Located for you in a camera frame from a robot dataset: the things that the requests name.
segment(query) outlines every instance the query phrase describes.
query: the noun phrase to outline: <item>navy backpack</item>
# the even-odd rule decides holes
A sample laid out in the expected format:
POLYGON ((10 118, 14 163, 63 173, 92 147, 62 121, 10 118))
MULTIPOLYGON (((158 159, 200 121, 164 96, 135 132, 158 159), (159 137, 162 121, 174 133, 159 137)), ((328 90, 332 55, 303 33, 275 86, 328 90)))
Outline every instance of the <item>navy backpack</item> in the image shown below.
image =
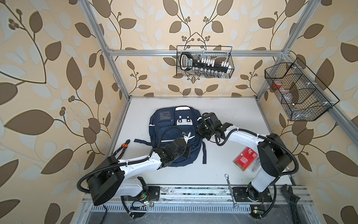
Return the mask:
MULTIPOLYGON (((162 108, 150 117, 149 121, 149 135, 151 142, 135 139, 134 142, 143 143, 152 146, 154 149, 158 147, 161 135, 169 127, 177 126, 183 132, 189 133, 188 143, 191 145, 190 157, 183 156, 174 160, 170 166, 186 166, 193 163, 200 152, 201 145, 203 144, 203 164, 206 164, 206 148, 203 139, 195 133, 198 125, 202 123, 200 112, 189 106, 175 106, 170 108, 162 108)), ((160 146, 170 144, 177 138, 181 137, 178 129, 172 128, 165 133, 160 146)))

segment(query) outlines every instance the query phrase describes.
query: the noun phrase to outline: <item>brown leaf print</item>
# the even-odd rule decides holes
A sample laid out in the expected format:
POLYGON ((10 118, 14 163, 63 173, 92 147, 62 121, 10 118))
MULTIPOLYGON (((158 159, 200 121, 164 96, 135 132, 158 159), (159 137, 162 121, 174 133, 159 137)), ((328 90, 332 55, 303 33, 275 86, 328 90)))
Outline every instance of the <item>brown leaf print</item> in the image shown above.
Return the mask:
POLYGON ((265 51, 266 47, 258 47, 258 48, 252 49, 252 50, 253 51, 265 51))
POLYGON ((100 55, 100 63, 101 63, 101 67, 102 70, 105 70, 105 58, 103 57, 103 55, 100 55))
POLYGON ((292 30, 293 30, 293 28, 295 27, 295 25, 296 25, 296 23, 293 23, 293 24, 291 25, 291 28, 290 28, 290 31, 289 31, 289 34, 290 34, 290 35, 291 35, 292 30))
POLYGON ((119 26, 123 29, 132 29, 136 23, 137 20, 135 19, 124 18, 119 21, 119 26))
POLYGON ((127 65, 128 65, 128 67, 130 67, 130 69, 132 69, 132 70, 135 69, 134 64, 129 60, 127 60, 127 65))
POLYGON ((86 164, 84 165, 84 169, 83 170, 87 170, 93 163, 93 160, 95 159, 95 152, 91 152, 91 154, 88 156, 86 164))
POLYGON ((60 56, 61 41, 47 45, 45 48, 45 55, 50 61, 54 61, 60 56))
POLYGON ((153 92, 149 92, 144 94, 145 97, 154 97, 154 93, 153 92))
POLYGON ((286 119, 283 117, 283 115, 280 113, 279 115, 279 122, 281 124, 281 127, 285 128, 287 125, 286 125, 286 119))
POLYGON ((9 102, 18 93, 18 87, 9 82, 0 83, 0 105, 9 102))
POLYGON ((118 84, 115 82, 112 84, 112 89, 117 92, 118 91, 118 84))
POLYGON ((39 135, 53 124, 53 118, 42 110, 28 110, 16 115, 4 127, 27 135, 39 135))
POLYGON ((96 90, 95 90, 95 99, 96 99, 96 103, 100 105, 103 99, 103 88, 102 88, 101 81, 98 81, 97 83, 96 90))
POLYGON ((240 78, 243 80, 248 80, 248 76, 247 75, 240 75, 240 78))
POLYGON ((188 96, 191 91, 192 91, 192 89, 185 89, 185 90, 183 90, 183 95, 188 96))
POLYGON ((60 224, 70 224, 72 217, 73 217, 74 211, 66 215, 60 224))
POLYGON ((20 200, 18 199, 11 199, 0 202, 0 219, 7 213, 11 212, 19 203, 20 200))
POLYGON ((306 146, 311 143, 313 134, 313 129, 305 129, 299 135, 297 135, 297 142, 300 145, 306 146))
POLYGON ((321 0, 321 4, 324 6, 329 6, 332 4, 332 0, 321 0))
POLYGON ((71 86, 75 90, 78 90, 82 84, 82 75, 76 61, 72 57, 67 63, 66 75, 71 86))
POLYGON ((303 166, 303 168, 305 168, 306 170, 312 172, 312 168, 310 163, 308 162, 307 158, 302 154, 298 154, 298 160, 300 161, 301 165, 303 166))
POLYGON ((349 62, 358 61, 358 47, 352 44, 341 43, 340 52, 344 59, 349 62))
POLYGON ((179 87, 177 87, 175 85, 168 85, 168 88, 173 92, 179 92, 180 91, 179 87))
POLYGON ((266 17, 266 18, 258 19, 257 22, 261 28, 269 29, 275 25, 276 20, 274 18, 266 17))
POLYGON ((169 32, 170 33, 177 33, 180 31, 180 29, 182 28, 182 22, 181 21, 174 21, 170 28, 169 28, 169 32))
POLYGON ((10 161, 0 167, 0 187, 3 186, 15 173, 19 165, 19 160, 10 161))
POLYGON ((216 13, 218 15, 225 15, 231 9, 232 3, 234 0, 222 0, 219 2, 218 7, 216 8, 216 13))
POLYGON ((240 90, 245 90, 245 89, 247 89, 248 88, 248 86, 247 85, 238 85, 238 86, 235 86, 236 88, 238 88, 238 89, 240 89, 240 90))
POLYGON ((76 27, 76 30, 79 32, 79 34, 81 34, 83 37, 90 37, 91 36, 91 32, 88 28, 88 26, 84 23, 76 23, 74 25, 76 27))
POLYGON ((206 91, 212 92, 212 91, 216 90, 218 88, 218 86, 219 86, 218 84, 210 85, 206 88, 206 91))
POLYGON ((295 15, 304 5, 305 0, 289 0, 286 8, 285 8, 285 14, 287 17, 291 17, 295 15))
POLYGON ((173 78, 182 78, 184 75, 182 73, 178 73, 173 76, 173 78))
POLYGON ((355 164, 352 160, 350 160, 342 153, 337 151, 328 151, 326 153, 326 158, 329 163, 338 171, 352 177, 358 177, 357 164, 355 164))
POLYGON ((214 47, 213 51, 220 51, 221 50, 221 45, 218 45, 216 47, 214 47))
POLYGON ((354 207, 351 205, 345 206, 340 211, 340 217, 344 224, 358 223, 358 215, 354 207))
POLYGON ((319 23, 312 24, 306 29, 305 33, 303 34, 303 37, 306 39, 314 38, 322 31, 323 27, 324 25, 319 23))
POLYGON ((163 60, 170 66, 176 66, 176 62, 172 58, 163 58, 163 60))
POLYGON ((268 95, 268 91, 266 90, 265 94, 264 94, 264 97, 265 97, 265 100, 267 101, 267 99, 269 98, 269 95, 268 95))
POLYGON ((212 29, 215 33, 222 33, 222 32, 224 32, 223 25, 221 24, 220 21, 213 21, 212 24, 211 24, 211 29, 212 29))
POLYGON ((100 26, 100 29, 101 29, 101 32, 102 32, 102 35, 105 34, 105 29, 103 28, 103 25, 102 23, 98 24, 100 26))
POLYGON ((91 54, 88 59, 88 66, 92 68, 96 63, 96 60, 97 60, 97 54, 96 53, 91 54))
POLYGON ((92 0, 92 4, 101 16, 108 18, 111 15, 111 6, 107 0, 92 0))
POLYGON ((261 65, 262 65, 262 60, 259 60, 253 68, 256 70, 256 69, 260 68, 261 65))
POLYGON ((55 224, 60 217, 61 209, 56 203, 51 203, 45 216, 45 224, 55 224))
POLYGON ((91 128, 83 128, 83 136, 88 144, 95 143, 97 139, 96 134, 91 130, 91 128))
POLYGON ((57 153, 42 169, 42 174, 53 174, 62 170, 70 162, 73 156, 71 149, 64 149, 57 153))
POLYGON ((325 90, 333 81, 334 78, 334 68, 331 61, 326 58, 322 65, 319 67, 315 81, 317 84, 325 90))
POLYGON ((233 93, 231 94, 231 97, 232 97, 232 98, 242 97, 242 95, 239 94, 239 93, 233 92, 233 93))
POLYGON ((105 120, 105 126, 108 127, 111 121, 111 112, 108 112, 106 120, 105 120))
POLYGON ((163 5, 169 15, 175 16, 178 14, 178 4, 174 0, 163 0, 163 5))
POLYGON ((147 78, 147 75, 141 75, 138 79, 139 80, 145 80, 147 78))
POLYGON ((296 55, 297 59, 297 63, 302 67, 302 68, 306 68, 306 59, 303 55, 298 54, 296 55))
POLYGON ((32 32, 37 33, 42 29, 42 18, 38 11, 34 12, 29 19, 32 32))
POLYGON ((299 135, 303 130, 306 129, 307 121, 295 121, 292 125, 292 133, 299 135))
POLYGON ((195 88, 195 89, 194 89, 194 92, 195 92, 195 94, 198 95, 198 96, 202 96, 202 95, 203 95, 203 91, 202 91, 201 89, 195 88))
POLYGON ((148 85, 139 85, 138 88, 140 88, 141 90, 146 90, 146 89, 150 88, 150 86, 148 86, 148 85))
POLYGON ((329 215, 323 214, 323 218, 327 224, 338 224, 338 222, 329 215))
POLYGON ((98 134, 101 131, 101 124, 96 118, 88 119, 88 123, 94 133, 98 134))

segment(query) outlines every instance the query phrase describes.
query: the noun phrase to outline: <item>backpack strap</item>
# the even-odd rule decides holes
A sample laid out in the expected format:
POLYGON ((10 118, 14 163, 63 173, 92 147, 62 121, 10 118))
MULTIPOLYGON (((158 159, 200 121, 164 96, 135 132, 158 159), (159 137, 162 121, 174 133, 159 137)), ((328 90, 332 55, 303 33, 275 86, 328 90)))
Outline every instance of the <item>backpack strap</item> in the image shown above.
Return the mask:
POLYGON ((144 140, 140 140, 140 139, 135 139, 134 142, 138 142, 138 143, 146 144, 148 146, 152 146, 152 143, 144 141, 144 140))
POLYGON ((203 164, 206 164, 206 146, 203 141, 203 164))

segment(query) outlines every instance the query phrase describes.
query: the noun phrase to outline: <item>red object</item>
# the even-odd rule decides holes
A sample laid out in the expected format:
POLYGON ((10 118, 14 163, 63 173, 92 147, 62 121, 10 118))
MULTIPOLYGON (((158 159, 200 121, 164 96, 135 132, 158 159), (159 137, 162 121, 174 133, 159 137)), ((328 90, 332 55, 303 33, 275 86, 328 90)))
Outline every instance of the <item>red object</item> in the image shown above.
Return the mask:
POLYGON ((282 86, 282 83, 280 81, 275 80, 272 83, 272 88, 275 89, 275 90, 278 90, 281 86, 282 86))
POLYGON ((250 164, 257 158, 257 156, 258 154, 254 150, 246 147, 246 149, 244 149, 244 151, 236 157, 234 163, 245 171, 246 168, 248 168, 248 166, 250 166, 250 164))

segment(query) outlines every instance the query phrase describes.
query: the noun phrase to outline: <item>perforated metal channel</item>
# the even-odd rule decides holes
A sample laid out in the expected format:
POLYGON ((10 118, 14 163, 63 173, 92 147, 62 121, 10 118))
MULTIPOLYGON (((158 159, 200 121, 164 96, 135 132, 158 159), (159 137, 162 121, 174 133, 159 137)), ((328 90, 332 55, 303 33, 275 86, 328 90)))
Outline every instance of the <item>perforated metal channel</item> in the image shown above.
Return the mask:
MULTIPOLYGON (((108 209, 108 212, 126 212, 124 207, 120 203, 111 203, 105 204, 108 209)), ((102 212, 105 211, 102 205, 91 207, 92 212, 102 212)), ((154 207, 143 207, 136 212, 151 212, 151 213, 250 213, 250 205, 239 205, 239 210, 235 211, 232 204, 211 204, 208 205, 185 205, 185 204, 159 204, 155 203, 154 207)))

